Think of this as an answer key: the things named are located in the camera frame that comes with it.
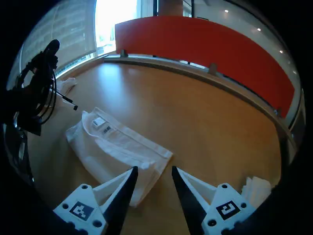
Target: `wall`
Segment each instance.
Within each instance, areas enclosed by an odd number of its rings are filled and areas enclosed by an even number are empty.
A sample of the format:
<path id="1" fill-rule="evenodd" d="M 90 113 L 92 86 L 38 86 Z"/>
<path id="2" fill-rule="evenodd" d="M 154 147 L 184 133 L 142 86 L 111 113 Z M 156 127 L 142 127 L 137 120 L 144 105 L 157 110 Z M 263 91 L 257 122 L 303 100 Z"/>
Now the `wall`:
<path id="1" fill-rule="evenodd" d="M 210 0 L 209 2 L 210 5 L 208 6 L 203 0 L 195 0 L 195 17 L 206 18 L 211 22 L 229 27 L 250 38 L 267 51 L 287 74 L 295 88 L 285 120 L 286 124 L 289 125 L 296 115 L 301 94 L 300 78 L 292 58 L 287 54 L 284 46 L 274 34 L 253 15 L 226 1 Z"/>
<path id="2" fill-rule="evenodd" d="M 197 18 L 157 16 L 117 24 L 115 35 L 118 53 L 125 49 L 206 67 L 215 63 L 219 72 L 287 115 L 294 88 L 284 70 L 262 47 L 228 27 Z"/>
<path id="3" fill-rule="evenodd" d="M 159 1 L 159 16 L 182 16 L 183 1 L 182 0 L 158 0 Z"/>

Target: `window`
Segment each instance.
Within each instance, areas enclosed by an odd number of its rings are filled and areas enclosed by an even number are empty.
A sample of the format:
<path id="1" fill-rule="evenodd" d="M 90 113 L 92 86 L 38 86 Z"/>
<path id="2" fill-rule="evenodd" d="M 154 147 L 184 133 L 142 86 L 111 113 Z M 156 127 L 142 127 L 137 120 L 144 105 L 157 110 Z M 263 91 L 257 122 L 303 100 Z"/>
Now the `window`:
<path id="1" fill-rule="evenodd" d="M 115 24 L 140 17 L 137 0 L 97 0 L 95 40 L 103 53 L 115 51 Z"/>
<path id="2" fill-rule="evenodd" d="M 183 16 L 191 17 L 191 5 L 183 0 Z"/>

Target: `barcode label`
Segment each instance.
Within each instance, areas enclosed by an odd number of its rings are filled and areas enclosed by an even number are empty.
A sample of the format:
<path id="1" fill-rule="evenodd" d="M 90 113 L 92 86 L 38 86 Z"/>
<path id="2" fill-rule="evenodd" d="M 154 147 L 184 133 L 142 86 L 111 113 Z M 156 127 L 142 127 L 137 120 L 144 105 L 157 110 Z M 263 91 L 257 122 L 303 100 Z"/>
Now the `barcode label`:
<path id="1" fill-rule="evenodd" d="M 105 128 L 104 130 L 103 130 L 103 133 L 104 134 L 106 134 L 109 130 L 111 130 L 112 128 L 110 127 L 110 126 L 108 126 L 107 128 Z"/>

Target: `folded towel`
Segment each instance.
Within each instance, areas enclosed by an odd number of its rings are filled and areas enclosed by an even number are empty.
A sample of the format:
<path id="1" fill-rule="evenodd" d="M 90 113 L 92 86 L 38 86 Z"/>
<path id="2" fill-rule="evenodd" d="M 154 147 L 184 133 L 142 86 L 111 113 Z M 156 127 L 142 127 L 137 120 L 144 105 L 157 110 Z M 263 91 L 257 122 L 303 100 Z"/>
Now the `folded towel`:
<path id="1" fill-rule="evenodd" d="M 130 201 L 136 207 L 154 186 L 172 152 L 146 139 L 99 108 L 83 111 L 81 121 L 66 131 L 67 141 L 87 171 L 100 183 L 138 167 Z"/>

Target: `window blind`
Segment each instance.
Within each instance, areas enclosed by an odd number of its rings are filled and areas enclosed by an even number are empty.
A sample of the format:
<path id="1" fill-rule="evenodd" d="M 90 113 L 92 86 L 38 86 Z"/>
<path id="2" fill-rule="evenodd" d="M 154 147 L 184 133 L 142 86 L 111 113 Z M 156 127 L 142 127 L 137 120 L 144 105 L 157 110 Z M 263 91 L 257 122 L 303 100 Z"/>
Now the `window blind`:
<path id="1" fill-rule="evenodd" d="M 21 66 L 26 64 L 52 39 L 61 43 L 58 69 L 96 51 L 96 0 L 65 0 L 53 7 L 34 27 L 24 42 Z"/>

